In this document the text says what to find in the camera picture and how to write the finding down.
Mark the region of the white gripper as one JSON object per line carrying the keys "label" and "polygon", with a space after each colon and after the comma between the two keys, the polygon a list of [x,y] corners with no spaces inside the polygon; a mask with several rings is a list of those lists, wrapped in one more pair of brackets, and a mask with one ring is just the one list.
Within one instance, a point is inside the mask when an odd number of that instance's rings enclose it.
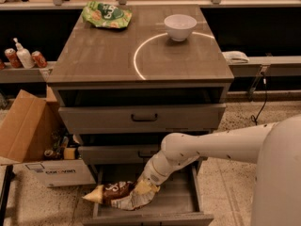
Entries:
{"label": "white gripper", "polygon": [[134,192],[139,195],[157,193],[160,190],[159,186],[166,180],[167,177],[157,172],[152,163],[148,162],[137,179]]}

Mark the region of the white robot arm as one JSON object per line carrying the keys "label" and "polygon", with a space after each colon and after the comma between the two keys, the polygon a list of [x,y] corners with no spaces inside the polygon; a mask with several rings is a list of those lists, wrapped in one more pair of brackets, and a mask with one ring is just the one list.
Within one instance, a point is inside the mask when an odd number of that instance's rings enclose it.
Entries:
{"label": "white robot arm", "polygon": [[141,178],[159,186],[201,157],[257,165],[250,226],[301,226],[300,115],[204,136],[169,134]]}

